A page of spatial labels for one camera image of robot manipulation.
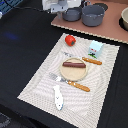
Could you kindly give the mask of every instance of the fork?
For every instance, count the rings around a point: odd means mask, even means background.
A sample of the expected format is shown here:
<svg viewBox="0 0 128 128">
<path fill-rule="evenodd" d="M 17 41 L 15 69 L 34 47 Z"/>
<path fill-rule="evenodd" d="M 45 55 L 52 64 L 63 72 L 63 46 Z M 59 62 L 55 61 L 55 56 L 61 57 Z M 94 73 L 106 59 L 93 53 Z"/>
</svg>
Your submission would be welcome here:
<svg viewBox="0 0 128 128">
<path fill-rule="evenodd" d="M 49 75 L 50 75 L 50 78 L 51 78 L 52 80 L 59 81 L 59 82 L 66 82 L 67 84 L 72 85 L 72 86 L 74 86 L 74 87 L 76 87 L 76 88 L 79 88 L 79 89 L 81 89 L 81 90 L 84 90 L 84 91 L 86 91 L 86 92 L 89 92 L 89 91 L 90 91 L 90 89 L 89 89 L 88 87 L 83 86 L 83 85 L 80 85 L 80 84 L 75 83 L 75 82 L 70 81 L 70 80 L 68 81 L 68 80 L 62 78 L 61 76 L 57 76 L 56 74 L 49 73 Z"/>
</svg>

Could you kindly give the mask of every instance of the pot handle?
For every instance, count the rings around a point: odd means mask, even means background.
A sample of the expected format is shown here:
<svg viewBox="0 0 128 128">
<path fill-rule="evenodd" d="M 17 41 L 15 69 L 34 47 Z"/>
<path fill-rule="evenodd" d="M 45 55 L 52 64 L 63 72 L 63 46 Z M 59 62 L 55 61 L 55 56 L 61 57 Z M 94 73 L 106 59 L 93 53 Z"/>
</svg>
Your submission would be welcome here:
<svg viewBox="0 0 128 128">
<path fill-rule="evenodd" d="M 87 3 L 87 2 L 89 2 L 90 5 L 92 5 L 90 1 L 85 1 L 84 2 L 84 7 L 86 6 L 85 3 Z"/>
</svg>

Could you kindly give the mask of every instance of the wooden handle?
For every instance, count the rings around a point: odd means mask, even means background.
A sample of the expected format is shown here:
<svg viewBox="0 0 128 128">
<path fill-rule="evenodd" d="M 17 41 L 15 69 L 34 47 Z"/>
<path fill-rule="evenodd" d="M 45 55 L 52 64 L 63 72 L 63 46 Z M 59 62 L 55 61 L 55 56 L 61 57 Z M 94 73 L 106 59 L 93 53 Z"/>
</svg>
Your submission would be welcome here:
<svg viewBox="0 0 128 128">
<path fill-rule="evenodd" d="M 75 83 L 75 82 L 72 82 L 72 81 L 68 81 L 68 84 L 69 84 L 69 85 L 72 85 L 72 86 L 74 86 L 74 87 L 76 87 L 76 88 L 79 88 L 79 89 L 81 89 L 81 90 L 84 90 L 84 91 L 86 91 L 86 92 L 89 92 L 89 91 L 90 91 L 90 89 L 89 89 L 88 87 L 83 86 L 83 85 L 80 85 L 80 84 Z"/>
<path fill-rule="evenodd" d="M 92 60 L 92 59 L 85 58 L 85 57 L 82 57 L 82 60 L 87 61 L 87 62 L 90 62 L 90 63 L 93 63 L 93 64 L 97 64 L 97 65 L 101 65 L 102 64 L 101 61 Z"/>
</svg>

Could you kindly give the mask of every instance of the knife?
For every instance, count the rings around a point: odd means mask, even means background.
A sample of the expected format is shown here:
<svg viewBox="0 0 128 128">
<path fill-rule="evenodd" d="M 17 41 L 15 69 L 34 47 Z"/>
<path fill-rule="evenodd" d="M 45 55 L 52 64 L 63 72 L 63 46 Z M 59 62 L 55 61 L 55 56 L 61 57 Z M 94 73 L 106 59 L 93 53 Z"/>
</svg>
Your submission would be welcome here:
<svg viewBox="0 0 128 128">
<path fill-rule="evenodd" d="M 69 56 L 69 57 L 77 57 L 79 59 L 82 59 L 86 62 L 89 62 L 89 63 L 93 63 L 93 64 L 97 64 L 97 65 L 101 65 L 102 62 L 101 61 L 97 61 L 97 60 L 93 60 L 93 59 L 89 59 L 89 58 L 85 58 L 85 57 L 79 57 L 79 56 L 75 56 L 73 54 L 70 54 L 70 53 L 67 53 L 67 52 L 63 52 L 61 51 L 63 54 L 65 54 L 66 56 Z"/>
</svg>

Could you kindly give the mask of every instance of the white placemat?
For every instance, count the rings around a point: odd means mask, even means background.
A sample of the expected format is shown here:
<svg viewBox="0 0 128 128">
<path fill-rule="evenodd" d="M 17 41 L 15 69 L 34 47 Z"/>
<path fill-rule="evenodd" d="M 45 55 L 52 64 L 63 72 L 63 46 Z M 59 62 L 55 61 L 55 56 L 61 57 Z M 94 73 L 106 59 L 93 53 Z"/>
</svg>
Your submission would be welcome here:
<svg viewBox="0 0 128 128">
<path fill-rule="evenodd" d="M 69 47 L 65 43 L 67 35 L 61 36 L 18 98 L 79 128 L 96 128 L 119 47 L 103 43 L 102 54 L 98 58 L 102 65 L 86 62 L 88 73 L 77 82 L 90 88 L 90 92 L 85 92 L 49 77 L 50 72 L 60 76 L 60 64 L 68 58 L 61 51 L 94 59 L 87 55 L 91 40 L 74 36 L 76 44 Z M 53 86 L 56 84 L 60 85 L 64 98 L 61 111 L 54 103 Z"/>
</svg>

